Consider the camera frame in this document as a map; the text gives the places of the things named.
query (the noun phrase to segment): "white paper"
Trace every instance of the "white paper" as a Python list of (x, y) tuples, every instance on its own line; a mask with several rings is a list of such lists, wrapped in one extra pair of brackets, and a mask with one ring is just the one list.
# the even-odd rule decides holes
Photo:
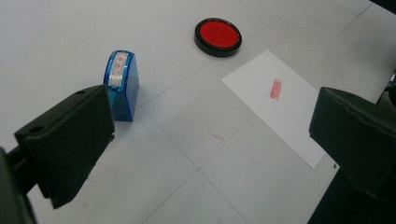
[[(276, 79), (277, 84), (281, 81), (277, 99), (276, 94), (271, 98)], [(317, 90), (268, 50), (231, 72), (222, 81), (306, 163), (315, 168), (325, 154), (309, 137), (308, 130), (318, 99)]]

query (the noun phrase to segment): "red ink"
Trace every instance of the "red ink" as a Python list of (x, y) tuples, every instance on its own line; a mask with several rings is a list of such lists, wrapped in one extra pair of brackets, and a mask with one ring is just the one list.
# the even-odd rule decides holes
[(207, 21), (200, 29), (201, 37), (217, 48), (231, 48), (238, 42), (238, 33), (223, 21)]
[(279, 94), (280, 94), (281, 88), (282, 88), (282, 81), (276, 78), (274, 80), (274, 84), (271, 89), (269, 98), (272, 98), (274, 100), (279, 100)]
[(213, 137), (218, 138), (221, 142), (224, 142), (224, 138), (218, 135), (212, 134)]

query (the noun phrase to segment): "table surface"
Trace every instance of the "table surface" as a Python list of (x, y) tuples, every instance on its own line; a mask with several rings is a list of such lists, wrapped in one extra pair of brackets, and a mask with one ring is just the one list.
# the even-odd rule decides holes
[[(195, 25), (223, 18), (239, 52), (208, 56)], [(129, 0), (0, 3), (0, 144), (75, 91), (101, 84), (115, 49), (135, 53), (135, 121), (75, 200), (53, 210), (28, 196), (41, 224), (306, 223), (337, 168), (311, 169), (221, 79), (271, 50), (317, 90), (375, 102), (396, 67), (396, 16), (368, 0)]]

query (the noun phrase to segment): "red ink mark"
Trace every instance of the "red ink mark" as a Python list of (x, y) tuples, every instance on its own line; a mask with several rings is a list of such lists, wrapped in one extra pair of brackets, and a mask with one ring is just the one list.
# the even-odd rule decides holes
[(274, 80), (273, 88), (271, 89), (270, 95), (268, 97), (274, 100), (279, 100), (279, 94), (281, 88), (282, 88), (282, 81), (276, 78)]
[(219, 139), (221, 142), (224, 142), (224, 138), (215, 134), (212, 134), (213, 137)]

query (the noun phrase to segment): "red stamp impression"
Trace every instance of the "red stamp impression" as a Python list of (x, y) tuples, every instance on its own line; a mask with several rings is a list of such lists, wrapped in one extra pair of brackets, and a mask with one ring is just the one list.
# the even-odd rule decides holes
[(279, 100), (280, 91), (282, 89), (282, 81), (279, 79), (274, 80), (273, 88), (268, 96), (268, 98), (272, 98), (274, 100)]

